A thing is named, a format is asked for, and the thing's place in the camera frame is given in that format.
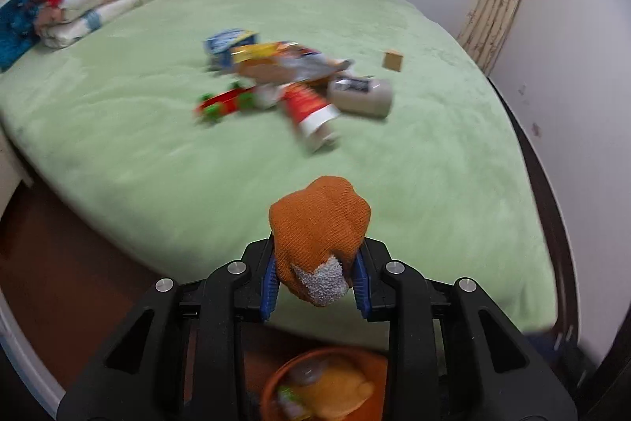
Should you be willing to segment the orange white knit sock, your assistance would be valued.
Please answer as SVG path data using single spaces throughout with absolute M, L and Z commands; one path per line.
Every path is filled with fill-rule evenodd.
M 347 294 L 371 208 L 343 177 L 321 176 L 269 207 L 276 273 L 289 291 L 316 307 Z

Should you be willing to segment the light blue plastic cup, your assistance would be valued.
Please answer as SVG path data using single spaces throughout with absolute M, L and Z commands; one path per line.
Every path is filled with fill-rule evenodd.
M 325 359 L 306 359 L 289 370 L 289 376 L 295 385 L 306 387 L 318 382 L 326 371 L 327 363 Z

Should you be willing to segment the yellow orange cloth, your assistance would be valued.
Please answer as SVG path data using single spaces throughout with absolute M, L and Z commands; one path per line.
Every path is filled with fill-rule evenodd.
M 373 396 L 374 383 L 347 360 L 325 361 L 311 377 L 293 378 L 307 409 L 322 420 L 343 420 Z

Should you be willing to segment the green yellow snack wrapper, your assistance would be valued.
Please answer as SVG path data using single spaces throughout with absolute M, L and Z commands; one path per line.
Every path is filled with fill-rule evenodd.
M 311 417 L 311 412 L 289 386 L 280 386 L 277 389 L 277 403 L 291 421 L 304 421 Z

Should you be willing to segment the orange plastic trash bucket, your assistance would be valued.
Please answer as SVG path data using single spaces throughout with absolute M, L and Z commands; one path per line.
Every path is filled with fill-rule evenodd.
M 289 370 L 297 362 L 306 359 L 347 360 L 359 368 L 369 380 L 374 383 L 375 391 L 372 397 L 344 420 L 380 420 L 382 418 L 387 360 L 375 353 L 367 352 L 353 347 L 325 347 L 321 350 L 299 355 L 278 369 L 266 382 L 260 400 L 260 414 L 263 420 L 289 420 L 277 403 L 277 389 L 280 386 L 289 386 L 294 392 L 294 385 L 289 376 Z M 313 414 L 308 420 L 322 420 Z

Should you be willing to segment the beige paper cup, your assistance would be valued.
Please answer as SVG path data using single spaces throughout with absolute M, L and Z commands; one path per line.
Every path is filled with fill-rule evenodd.
M 338 76 L 329 82 L 327 98 L 341 112 L 385 119 L 392 110 L 394 90 L 387 80 Z

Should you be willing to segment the red white paper cup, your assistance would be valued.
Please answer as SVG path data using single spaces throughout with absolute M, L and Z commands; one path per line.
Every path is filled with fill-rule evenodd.
M 311 151 L 330 148 L 337 143 L 337 135 L 330 123 L 340 112 L 316 91 L 302 83 L 289 83 L 281 88 L 280 102 Z

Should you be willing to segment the green bed blanket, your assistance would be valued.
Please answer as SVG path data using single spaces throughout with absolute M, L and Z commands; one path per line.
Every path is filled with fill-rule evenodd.
M 206 38 L 293 41 L 394 89 L 385 121 L 342 115 L 313 152 L 277 110 L 216 124 L 224 92 Z M 384 52 L 403 54 L 400 73 Z M 180 282 L 269 234 L 269 207 L 323 175 L 372 210 L 368 234 L 425 277 L 471 277 L 524 332 L 557 318 L 553 267 L 521 148 L 491 84 L 439 24 L 401 0 L 153 0 L 64 49 L 35 46 L 1 76 L 4 129 L 69 207 Z

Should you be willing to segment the red green candy wrapper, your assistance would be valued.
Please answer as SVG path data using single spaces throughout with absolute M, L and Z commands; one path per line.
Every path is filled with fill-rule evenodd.
M 217 123 L 225 116 L 254 109 L 254 87 L 234 82 L 218 95 L 204 95 L 195 107 L 195 115 L 203 121 Z

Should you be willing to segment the silver crumpled wrapper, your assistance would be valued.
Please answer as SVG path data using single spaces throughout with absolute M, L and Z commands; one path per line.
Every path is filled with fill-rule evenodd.
M 321 52 L 295 54 L 280 59 L 282 67 L 290 73 L 292 82 L 318 81 L 349 69 L 353 60 L 335 60 Z

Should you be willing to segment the small brown cardboard box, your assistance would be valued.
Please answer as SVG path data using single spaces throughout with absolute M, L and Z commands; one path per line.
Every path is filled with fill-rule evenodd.
M 400 73 L 403 64 L 403 54 L 395 50 L 387 50 L 384 52 L 382 66 L 390 71 L 398 71 Z

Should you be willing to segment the brown yellow snack bag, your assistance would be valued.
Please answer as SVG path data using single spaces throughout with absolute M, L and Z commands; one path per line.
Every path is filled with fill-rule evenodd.
M 297 43 L 251 44 L 231 49 L 236 74 L 259 83 L 287 83 L 299 78 L 307 56 L 314 51 Z

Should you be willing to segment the blue white snack bag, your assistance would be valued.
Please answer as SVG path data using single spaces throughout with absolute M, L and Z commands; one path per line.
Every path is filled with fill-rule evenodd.
M 203 48 L 209 57 L 212 71 L 232 68 L 232 49 L 258 43 L 258 33 L 243 29 L 228 29 L 206 38 Z

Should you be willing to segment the white blue folded quilt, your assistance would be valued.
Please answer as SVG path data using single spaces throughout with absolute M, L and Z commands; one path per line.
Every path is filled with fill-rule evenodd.
M 104 27 L 112 20 L 153 0 L 116 0 L 90 9 L 79 18 L 42 28 L 41 40 L 49 48 L 60 49 L 73 45 L 81 38 Z

